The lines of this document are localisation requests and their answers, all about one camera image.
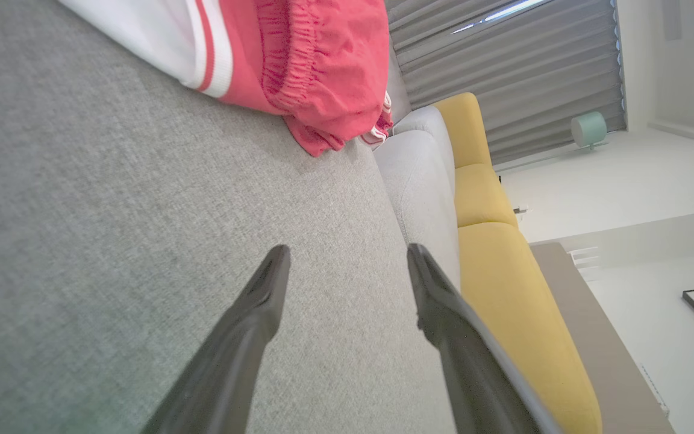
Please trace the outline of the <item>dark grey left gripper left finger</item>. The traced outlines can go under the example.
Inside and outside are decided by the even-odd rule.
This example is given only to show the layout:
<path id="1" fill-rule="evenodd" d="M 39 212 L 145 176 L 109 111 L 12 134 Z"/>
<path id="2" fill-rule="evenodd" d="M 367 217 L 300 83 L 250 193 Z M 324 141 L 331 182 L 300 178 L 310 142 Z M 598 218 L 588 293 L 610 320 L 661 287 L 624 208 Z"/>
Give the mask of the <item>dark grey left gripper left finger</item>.
<path id="1" fill-rule="evenodd" d="M 263 354 L 281 324 L 290 266 L 287 245 L 267 253 L 142 434 L 245 434 Z"/>

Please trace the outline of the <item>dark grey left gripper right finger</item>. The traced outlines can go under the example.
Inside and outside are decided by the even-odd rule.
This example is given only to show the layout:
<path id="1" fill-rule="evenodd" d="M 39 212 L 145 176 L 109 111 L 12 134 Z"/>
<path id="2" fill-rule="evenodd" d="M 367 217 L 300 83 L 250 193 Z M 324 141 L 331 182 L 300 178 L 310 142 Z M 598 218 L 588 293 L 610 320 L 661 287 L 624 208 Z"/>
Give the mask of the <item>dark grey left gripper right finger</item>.
<path id="1" fill-rule="evenodd" d="M 408 245 L 417 325 L 440 352 L 458 434 L 563 434 L 424 245 Z"/>

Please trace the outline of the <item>red shorts with white band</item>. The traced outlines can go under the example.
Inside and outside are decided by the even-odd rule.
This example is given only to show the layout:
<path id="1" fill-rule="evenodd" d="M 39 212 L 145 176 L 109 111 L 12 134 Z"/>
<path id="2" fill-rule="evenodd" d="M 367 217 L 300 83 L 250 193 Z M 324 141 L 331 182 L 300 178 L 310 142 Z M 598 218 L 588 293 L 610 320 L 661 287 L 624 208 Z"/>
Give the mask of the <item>red shorts with white band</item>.
<path id="1" fill-rule="evenodd" d="M 383 0 L 254 0 L 261 89 L 312 157 L 352 139 L 380 145 L 393 126 Z"/>

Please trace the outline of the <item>red and white jersey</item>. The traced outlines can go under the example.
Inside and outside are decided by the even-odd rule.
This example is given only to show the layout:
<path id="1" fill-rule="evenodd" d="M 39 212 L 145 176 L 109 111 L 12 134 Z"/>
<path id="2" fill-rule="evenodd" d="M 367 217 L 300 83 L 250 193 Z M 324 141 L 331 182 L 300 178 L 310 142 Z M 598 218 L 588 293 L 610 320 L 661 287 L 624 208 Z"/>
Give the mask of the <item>red and white jersey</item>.
<path id="1" fill-rule="evenodd" d="M 261 84 L 254 0 L 59 0 L 97 30 L 185 87 L 280 115 Z"/>

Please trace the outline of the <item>large yellow sofa cushion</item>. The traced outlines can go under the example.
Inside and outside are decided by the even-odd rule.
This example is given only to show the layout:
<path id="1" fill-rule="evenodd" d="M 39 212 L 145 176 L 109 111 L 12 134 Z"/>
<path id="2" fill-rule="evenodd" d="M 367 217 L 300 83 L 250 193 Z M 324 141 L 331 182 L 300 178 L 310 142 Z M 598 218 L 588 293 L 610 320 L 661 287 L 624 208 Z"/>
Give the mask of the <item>large yellow sofa cushion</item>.
<path id="1" fill-rule="evenodd" d="M 463 299 L 564 434 L 602 434 L 589 375 L 523 234 L 499 222 L 463 226 L 459 247 Z"/>

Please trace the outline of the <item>white air vent grille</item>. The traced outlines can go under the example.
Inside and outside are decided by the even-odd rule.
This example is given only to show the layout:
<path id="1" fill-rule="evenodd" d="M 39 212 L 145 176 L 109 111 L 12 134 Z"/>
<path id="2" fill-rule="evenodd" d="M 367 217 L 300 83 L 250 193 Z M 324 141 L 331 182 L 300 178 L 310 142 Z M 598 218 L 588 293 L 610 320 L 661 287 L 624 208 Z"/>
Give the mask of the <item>white air vent grille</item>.
<path id="1" fill-rule="evenodd" d="M 586 282 L 595 282 L 601 275 L 600 250 L 596 245 L 567 252 L 579 274 Z"/>

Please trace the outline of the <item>grey fabric sofa seat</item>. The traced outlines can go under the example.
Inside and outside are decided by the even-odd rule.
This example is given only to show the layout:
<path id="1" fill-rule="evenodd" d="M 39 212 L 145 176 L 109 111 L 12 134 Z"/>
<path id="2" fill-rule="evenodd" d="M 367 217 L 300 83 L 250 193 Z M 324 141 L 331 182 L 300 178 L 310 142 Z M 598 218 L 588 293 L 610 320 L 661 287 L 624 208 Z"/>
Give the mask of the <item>grey fabric sofa seat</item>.
<path id="1" fill-rule="evenodd" d="M 0 0 L 0 434 L 140 434 L 270 248 L 247 434 L 455 434 L 375 157 L 180 85 L 54 0 Z"/>

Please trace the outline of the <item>small yellow sofa cushion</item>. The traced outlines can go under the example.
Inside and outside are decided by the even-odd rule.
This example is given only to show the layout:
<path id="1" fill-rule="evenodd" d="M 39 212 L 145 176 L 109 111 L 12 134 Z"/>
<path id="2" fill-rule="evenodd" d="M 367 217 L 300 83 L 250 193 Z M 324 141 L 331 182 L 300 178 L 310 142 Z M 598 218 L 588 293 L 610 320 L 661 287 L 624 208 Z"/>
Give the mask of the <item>small yellow sofa cushion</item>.
<path id="1" fill-rule="evenodd" d="M 455 168 L 492 165 L 484 120 L 476 96 L 463 92 L 433 104 L 440 111 L 451 140 Z"/>
<path id="2" fill-rule="evenodd" d="M 471 164 L 455 170 L 455 214 L 459 227 L 498 222 L 518 227 L 517 217 L 493 168 Z"/>

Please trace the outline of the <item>grey sofa back cushion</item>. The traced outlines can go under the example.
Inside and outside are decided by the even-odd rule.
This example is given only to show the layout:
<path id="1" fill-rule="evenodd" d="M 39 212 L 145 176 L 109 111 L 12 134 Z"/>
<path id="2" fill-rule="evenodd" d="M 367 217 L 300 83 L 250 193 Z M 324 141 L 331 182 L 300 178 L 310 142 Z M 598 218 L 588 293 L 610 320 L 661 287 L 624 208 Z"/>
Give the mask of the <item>grey sofa back cushion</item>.
<path id="1" fill-rule="evenodd" d="M 424 245 L 460 291 L 454 152 L 440 110 L 413 110 L 374 157 L 405 241 Z"/>

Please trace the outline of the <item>mint green lamp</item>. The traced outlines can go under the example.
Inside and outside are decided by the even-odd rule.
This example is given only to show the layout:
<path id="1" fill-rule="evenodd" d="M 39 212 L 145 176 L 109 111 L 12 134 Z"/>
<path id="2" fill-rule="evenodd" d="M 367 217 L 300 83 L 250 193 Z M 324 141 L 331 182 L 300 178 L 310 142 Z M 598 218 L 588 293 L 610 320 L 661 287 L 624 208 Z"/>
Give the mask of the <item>mint green lamp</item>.
<path id="1" fill-rule="evenodd" d="M 602 113 L 590 111 L 571 119 L 571 135 L 580 149 L 594 149 L 605 143 L 608 127 Z"/>

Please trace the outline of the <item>grey pleated curtain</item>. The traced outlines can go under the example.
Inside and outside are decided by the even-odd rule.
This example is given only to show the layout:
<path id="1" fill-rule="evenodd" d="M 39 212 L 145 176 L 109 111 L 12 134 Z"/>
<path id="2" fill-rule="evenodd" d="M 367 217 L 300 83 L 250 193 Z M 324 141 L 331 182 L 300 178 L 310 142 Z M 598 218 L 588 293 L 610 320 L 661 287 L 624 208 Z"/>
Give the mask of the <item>grey pleated curtain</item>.
<path id="1" fill-rule="evenodd" d="M 598 112 L 627 126 L 615 0 L 386 0 L 413 109 L 476 96 L 496 164 L 573 140 Z"/>

